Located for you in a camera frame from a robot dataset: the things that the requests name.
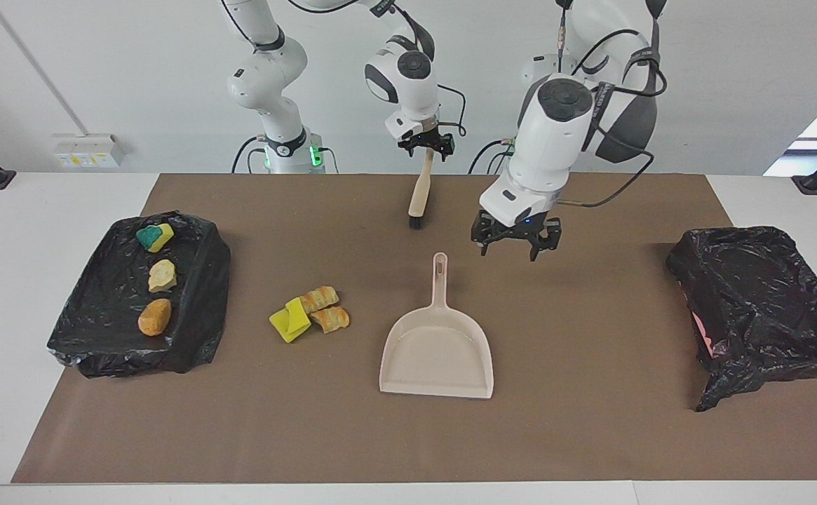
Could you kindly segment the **white wall socket strip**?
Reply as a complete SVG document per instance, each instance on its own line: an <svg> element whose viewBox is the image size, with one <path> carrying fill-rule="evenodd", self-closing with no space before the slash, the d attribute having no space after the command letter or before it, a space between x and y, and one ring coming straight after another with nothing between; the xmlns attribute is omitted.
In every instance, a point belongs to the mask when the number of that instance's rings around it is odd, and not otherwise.
<svg viewBox="0 0 817 505"><path fill-rule="evenodd" d="M53 134L53 159L66 169L106 168L122 166L126 153L115 135Z"/></svg>

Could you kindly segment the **brown paper table mat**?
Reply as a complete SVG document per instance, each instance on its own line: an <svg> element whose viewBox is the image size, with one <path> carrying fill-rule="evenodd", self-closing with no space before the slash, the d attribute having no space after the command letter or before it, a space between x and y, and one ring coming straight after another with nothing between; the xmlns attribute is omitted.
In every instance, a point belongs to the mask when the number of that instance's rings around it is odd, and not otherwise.
<svg viewBox="0 0 817 505"><path fill-rule="evenodd" d="M63 372L15 483L817 480L817 379L696 412L705 373L665 259L729 226L707 179L645 175L596 210L561 208L561 245L529 260L469 239L491 180L437 176L424 228L414 177L162 175L143 212L215 222L231 247L215 360L179 375ZM431 297L485 330L489 400L385 394L390 327ZM322 285L347 328L286 343L269 317Z"/></svg>

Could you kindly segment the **black bagged bin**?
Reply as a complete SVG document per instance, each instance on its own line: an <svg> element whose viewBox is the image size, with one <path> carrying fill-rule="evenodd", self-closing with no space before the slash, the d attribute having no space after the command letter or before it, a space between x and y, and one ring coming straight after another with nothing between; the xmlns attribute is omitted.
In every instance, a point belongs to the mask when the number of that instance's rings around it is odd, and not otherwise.
<svg viewBox="0 0 817 505"><path fill-rule="evenodd" d="M147 252L135 233L168 223L170 242ZM177 285L149 293L149 270L168 259ZM47 342L63 365L85 377L187 373L215 358L224 332L231 249L215 223L170 211L113 223L85 265ZM143 335L137 320L149 302L169 299L172 314L158 337Z"/></svg>

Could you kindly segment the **beige plastic dustpan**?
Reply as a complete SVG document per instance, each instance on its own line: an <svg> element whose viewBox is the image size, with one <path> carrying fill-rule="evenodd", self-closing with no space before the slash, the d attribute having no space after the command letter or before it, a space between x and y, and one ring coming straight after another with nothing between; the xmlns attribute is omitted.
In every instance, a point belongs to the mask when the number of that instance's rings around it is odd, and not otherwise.
<svg viewBox="0 0 817 505"><path fill-rule="evenodd" d="M431 301L389 330L377 386L382 393L489 400L494 361L484 330L447 303L449 257L433 256Z"/></svg>

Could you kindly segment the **striped orange croissant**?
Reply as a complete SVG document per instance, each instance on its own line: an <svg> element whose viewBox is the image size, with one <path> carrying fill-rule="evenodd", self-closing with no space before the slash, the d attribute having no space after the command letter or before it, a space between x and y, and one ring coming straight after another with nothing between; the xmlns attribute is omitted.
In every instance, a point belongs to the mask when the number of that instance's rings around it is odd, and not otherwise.
<svg viewBox="0 0 817 505"><path fill-rule="evenodd" d="M337 291L331 285L322 285L298 297L299 303L307 314L334 306L339 301Z"/></svg>
<svg viewBox="0 0 817 505"><path fill-rule="evenodd" d="M351 322L350 315L344 307L332 306L311 312L310 319L317 323L325 335L338 329L347 328Z"/></svg>

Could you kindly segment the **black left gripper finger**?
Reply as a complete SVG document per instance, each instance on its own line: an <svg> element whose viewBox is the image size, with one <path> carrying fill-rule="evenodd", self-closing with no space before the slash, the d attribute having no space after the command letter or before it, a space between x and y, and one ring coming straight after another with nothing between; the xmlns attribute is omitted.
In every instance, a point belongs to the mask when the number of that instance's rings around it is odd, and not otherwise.
<svg viewBox="0 0 817 505"><path fill-rule="evenodd" d="M471 240L480 247L480 255L487 255L490 243L498 242L500 234L504 232L501 224L473 224L471 227Z"/></svg>
<svg viewBox="0 0 817 505"><path fill-rule="evenodd" d="M560 221L543 221L539 228L529 233L531 243L530 262L535 262L543 250L556 250L561 240L562 225Z"/></svg>

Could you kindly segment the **yellow sponge with green pad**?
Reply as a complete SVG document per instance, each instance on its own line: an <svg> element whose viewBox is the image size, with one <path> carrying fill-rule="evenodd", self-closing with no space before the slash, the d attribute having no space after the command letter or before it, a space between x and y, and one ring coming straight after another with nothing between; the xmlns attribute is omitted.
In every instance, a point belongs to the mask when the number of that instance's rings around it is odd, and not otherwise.
<svg viewBox="0 0 817 505"><path fill-rule="evenodd" d="M159 252L167 242L170 242L173 236L173 227L168 223L151 224L151 226L145 226L135 233L135 238L143 249L149 253Z"/></svg>

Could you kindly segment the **beige hand brush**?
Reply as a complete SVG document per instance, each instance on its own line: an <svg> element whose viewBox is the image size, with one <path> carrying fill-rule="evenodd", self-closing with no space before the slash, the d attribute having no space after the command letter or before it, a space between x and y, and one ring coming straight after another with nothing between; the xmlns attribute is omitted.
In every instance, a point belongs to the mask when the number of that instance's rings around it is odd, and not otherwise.
<svg viewBox="0 0 817 505"><path fill-rule="evenodd" d="M435 152L428 148L422 163L420 175L412 190L412 198L408 208L409 227L414 230L422 228L422 218L428 203L428 192L431 186L431 170L433 170Z"/></svg>

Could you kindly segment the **black bagged bin showing pink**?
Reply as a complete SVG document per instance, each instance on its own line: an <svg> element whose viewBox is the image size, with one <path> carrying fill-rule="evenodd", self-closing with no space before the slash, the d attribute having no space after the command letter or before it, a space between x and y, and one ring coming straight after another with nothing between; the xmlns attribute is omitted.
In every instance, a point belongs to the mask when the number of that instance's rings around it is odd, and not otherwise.
<svg viewBox="0 0 817 505"><path fill-rule="evenodd" d="M666 258L708 378L696 410L817 378L817 275L776 227L696 228Z"/></svg>

